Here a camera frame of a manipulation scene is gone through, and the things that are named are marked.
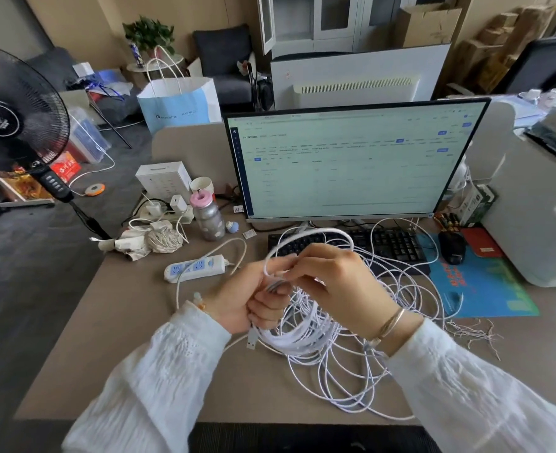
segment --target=electric fan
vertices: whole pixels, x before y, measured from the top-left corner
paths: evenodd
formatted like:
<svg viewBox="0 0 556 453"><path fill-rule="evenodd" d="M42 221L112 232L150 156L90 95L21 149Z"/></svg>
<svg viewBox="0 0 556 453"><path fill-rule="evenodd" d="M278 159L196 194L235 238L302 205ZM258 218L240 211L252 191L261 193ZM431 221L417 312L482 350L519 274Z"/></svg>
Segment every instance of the electric fan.
<svg viewBox="0 0 556 453"><path fill-rule="evenodd" d="M49 167L68 144L70 119L60 95L37 70L0 50L0 176L29 174L52 197L70 204L85 226L110 239L73 201Z"/></svg>

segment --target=keyboard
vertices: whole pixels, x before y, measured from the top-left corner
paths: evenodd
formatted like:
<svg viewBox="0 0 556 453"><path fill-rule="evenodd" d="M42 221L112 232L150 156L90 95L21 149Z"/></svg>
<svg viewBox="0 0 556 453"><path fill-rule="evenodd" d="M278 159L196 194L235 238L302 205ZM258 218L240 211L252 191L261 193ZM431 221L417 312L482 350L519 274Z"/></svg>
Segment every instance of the keyboard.
<svg viewBox="0 0 556 453"><path fill-rule="evenodd" d="M372 251L372 246L370 244L370 229L347 229L344 230L353 239L353 244L355 246L365 249L366 251ZM293 235L292 232L284 235L284 238L288 238ZM299 254L305 249L308 244L311 243L324 243L326 235L326 240L331 240L333 238L340 238L339 241L333 241L329 244L343 244L343 236L340 234L315 234L307 237L299 238L298 240L287 244L285 247L278 251L278 256L286 256L292 253ZM270 234L267 238L268 251L272 250L278 244L281 234ZM372 239L374 240L374 254L380 257L386 257L389 259L394 259L395 261L390 261L393 266L387 266L392 272L397 272L398 270L403 270L408 268L406 264L418 264L421 262L427 262L425 253L416 238L414 232L404 231L400 228L395 229L379 229L375 228L372 232ZM379 275L384 272L384 269L377 264L372 264L371 270L375 275ZM421 272L425 275L431 273L429 264L421 265L414 268L408 268L407 274L409 275L419 275Z"/></svg>

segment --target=white power strip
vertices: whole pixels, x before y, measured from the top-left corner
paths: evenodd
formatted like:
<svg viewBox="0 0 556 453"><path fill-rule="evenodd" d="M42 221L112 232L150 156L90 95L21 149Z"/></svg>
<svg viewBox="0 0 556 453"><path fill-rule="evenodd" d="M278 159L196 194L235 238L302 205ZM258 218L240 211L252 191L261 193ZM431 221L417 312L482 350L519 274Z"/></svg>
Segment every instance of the white power strip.
<svg viewBox="0 0 556 453"><path fill-rule="evenodd" d="M177 262L167 266L165 269L165 280L168 282L177 282L179 274L181 274L188 265L191 265L183 275L180 281L195 280L196 278L212 277L213 275L221 275L225 273L225 266L228 261L221 254L216 256L205 257L202 259L193 259L191 261Z"/></svg>

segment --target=black mouse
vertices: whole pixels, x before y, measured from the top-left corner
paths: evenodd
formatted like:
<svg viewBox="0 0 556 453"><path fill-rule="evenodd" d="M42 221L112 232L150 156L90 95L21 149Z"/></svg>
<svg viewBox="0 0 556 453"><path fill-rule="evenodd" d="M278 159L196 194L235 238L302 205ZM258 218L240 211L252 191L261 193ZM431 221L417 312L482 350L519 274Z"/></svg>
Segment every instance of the black mouse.
<svg viewBox="0 0 556 453"><path fill-rule="evenodd" d="M450 265L459 265L464 261L466 242L464 237L456 232L440 232L439 246L441 256Z"/></svg>

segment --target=pink bottle cap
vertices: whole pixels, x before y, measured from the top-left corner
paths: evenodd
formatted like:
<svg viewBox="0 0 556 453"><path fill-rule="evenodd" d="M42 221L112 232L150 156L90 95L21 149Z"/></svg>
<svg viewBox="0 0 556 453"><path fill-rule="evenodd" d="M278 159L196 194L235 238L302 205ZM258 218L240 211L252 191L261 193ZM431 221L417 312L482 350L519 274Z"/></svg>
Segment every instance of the pink bottle cap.
<svg viewBox="0 0 556 453"><path fill-rule="evenodd" d="M190 197L190 205L194 208L204 208L208 206L213 201L213 195L204 189L198 190Z"/></svg>

